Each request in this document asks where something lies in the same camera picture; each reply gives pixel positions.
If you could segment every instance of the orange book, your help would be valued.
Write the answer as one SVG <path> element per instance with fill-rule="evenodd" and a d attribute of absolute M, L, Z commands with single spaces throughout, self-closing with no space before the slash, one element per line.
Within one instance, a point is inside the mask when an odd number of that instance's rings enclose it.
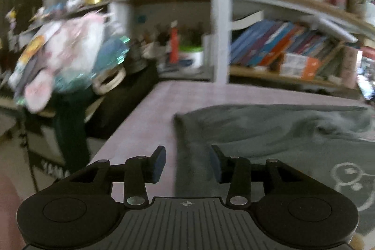
<path fill-rule="evenodd" d="M 320 61 L 314 58 L 308 58 L 306 67 L 301 76 L 302 80 L 313 80 L 315 78 L 316 71 L 318 70 Z"/>
<path fill-rule="evenodd" d="M 276 45 L 273 47 L 272 51 L 267 54 L 263 60 L 259 63 L 259 66 L 269 66 L 274 60 L 276 60 L 279 55 L 294 42 L 292 37 L 297 37 L 304 31 L 302 26 L 295 26 L 289 33 L 284 36 Z"/>

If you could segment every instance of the blue sticker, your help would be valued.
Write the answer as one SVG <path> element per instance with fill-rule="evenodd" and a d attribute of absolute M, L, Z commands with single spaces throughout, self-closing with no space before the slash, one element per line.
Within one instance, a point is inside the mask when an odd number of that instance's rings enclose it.
<path fill-rule="evenodd" d="M 147 17 L 146 15 L 139 15 L 138 18 L 137 18 L 137 22 L 138 24 L 144 24 L 147 20 Z"/>

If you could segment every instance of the figurine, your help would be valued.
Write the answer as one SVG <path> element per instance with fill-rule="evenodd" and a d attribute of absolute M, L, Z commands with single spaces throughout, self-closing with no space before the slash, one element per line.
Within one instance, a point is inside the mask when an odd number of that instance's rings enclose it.
<path fill-rule="evenodd" d="M 9 51 L 18 52 L 18 35 L 14 35 L 13 31 L 16 28 L 16 10 L 13 7 L 11 11 L 5 15 L 5 18 L 10 23 L 9 31 L 8 31 L 8 41 L 9 41 Z"/>

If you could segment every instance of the pink bed sheet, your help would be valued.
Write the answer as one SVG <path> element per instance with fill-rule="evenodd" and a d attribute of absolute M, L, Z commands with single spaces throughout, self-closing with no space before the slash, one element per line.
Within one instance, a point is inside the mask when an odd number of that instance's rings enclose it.
<path fill-rule="evenodd" d="M 108 159 L 121 164 L 126 159 L 146 155 L 163 145 L 166 165 L 157 184 L 146 186 L 149 199 L 173 196 L 176 176 L 176 139 L 173 116 L 199 108 L 220 104 L 315 104 L 360 105 L 356 100 L 329 97 L 313 93 L 277 90 L 247 85 L 219 85 L 207 82 L 167 81 L 159 83 L 141 104 L 120 125 L 95 155 L 92 162 Z M 123 201 L 123 184 L 115 183 L 112 197 Z"/>

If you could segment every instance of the red bottle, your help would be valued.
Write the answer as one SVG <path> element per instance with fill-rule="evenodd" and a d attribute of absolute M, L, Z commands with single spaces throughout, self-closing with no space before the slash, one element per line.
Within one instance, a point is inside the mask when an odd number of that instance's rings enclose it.
<path fill-rule="evenodd" d="M 177 64 L 179 62 L 179 37 L 177 33 L 177 21 L 171 24 L 171 53 L 169 54 L 169 63 Z"/>

